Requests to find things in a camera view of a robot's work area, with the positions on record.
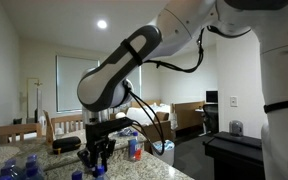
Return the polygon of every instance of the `granite countertop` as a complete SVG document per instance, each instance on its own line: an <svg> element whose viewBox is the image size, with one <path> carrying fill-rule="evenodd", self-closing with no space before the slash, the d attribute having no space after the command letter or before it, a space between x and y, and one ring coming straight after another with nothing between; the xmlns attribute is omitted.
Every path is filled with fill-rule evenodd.
<svg viewBox="0 0 288 180"><path fill-rule="evenodd" d="M71 174L76 171L84 172L81 162L73 163L61 168L53 169L46 173L46 179L70 180ZM166 164L153 155L142 151L140 161L131 162L125 157L116 157L109 161L106 175L110 180L121 179L149 179L149 180L192 180L186 174ZM92 179L90 174L84 174L83 179Z"/></svg>
<svg viewBox="0 0 288 180"><path fill-rule="evenodd" d="M18 159L23 165L26 157L30 154L37 154L39 163L45 171L79 162L77 152L84 149L86 146L85 131L79 130L71 132L63 135L62 138L70 136L78 136L82 141L81 147L78 150L60 155L53 154L52 147L46 145L45 138L34 138L16 143L2 144L0 145L0 165L12 157ZM115 150L128 147L128 140L133 138L132 136L119 137L116 133L110 134L109 137L111 139L116 139ZM146 139L143 135L139 134L138 140L139 142L144 142Z"/></svg>

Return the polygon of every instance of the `ceiling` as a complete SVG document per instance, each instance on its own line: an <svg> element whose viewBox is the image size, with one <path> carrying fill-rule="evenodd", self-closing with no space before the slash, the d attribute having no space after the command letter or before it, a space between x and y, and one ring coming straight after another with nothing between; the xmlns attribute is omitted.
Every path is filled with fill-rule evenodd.
<svg viewBox="0 0 288 180"><path fill-rule="evenodd" d="M112 53L120 42L150 22L169 0L1 0L20 37ZM97 28L99 19L108 22ZM205 32L204 47L215 43ZM195 41L177 54L196 50Z"/></svg>

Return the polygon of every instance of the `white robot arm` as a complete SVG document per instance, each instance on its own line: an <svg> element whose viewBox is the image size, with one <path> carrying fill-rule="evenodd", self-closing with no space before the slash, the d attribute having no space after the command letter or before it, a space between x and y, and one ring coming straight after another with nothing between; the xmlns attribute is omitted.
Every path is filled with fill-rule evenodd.
<svg viewBox="0 0 288 180"><path fill-rule="evenodd" d="M265 175L288 179L288 0L173 0L82 77L80 102L92 112L126 103L130 97L125 77L134 68L174 54L204 27L228 38L250 30L257 35L268 115L262 130Z"/></svg>

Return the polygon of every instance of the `floor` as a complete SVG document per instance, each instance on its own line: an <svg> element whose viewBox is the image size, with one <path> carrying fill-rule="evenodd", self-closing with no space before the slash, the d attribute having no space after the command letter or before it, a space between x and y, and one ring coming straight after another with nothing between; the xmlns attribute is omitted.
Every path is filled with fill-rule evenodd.
<svg viewBox="0 0 288 180"><path fill-rule="evenodd" d="M202 130L197 129L189 134L177 135L173 167L195 180L213 180L213 158L206 156L204 141L210 140L211 135L199 137Z"/></svg>

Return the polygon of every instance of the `monitor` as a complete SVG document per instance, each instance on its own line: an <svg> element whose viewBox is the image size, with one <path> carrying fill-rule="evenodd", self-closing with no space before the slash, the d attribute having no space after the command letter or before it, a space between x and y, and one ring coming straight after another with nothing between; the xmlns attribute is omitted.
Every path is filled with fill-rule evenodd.
<svg viewBox="0 0 288 180"><path fill-rule="evenodd" d="M206 91L206 103L218 103L217 91Z"/></svg>

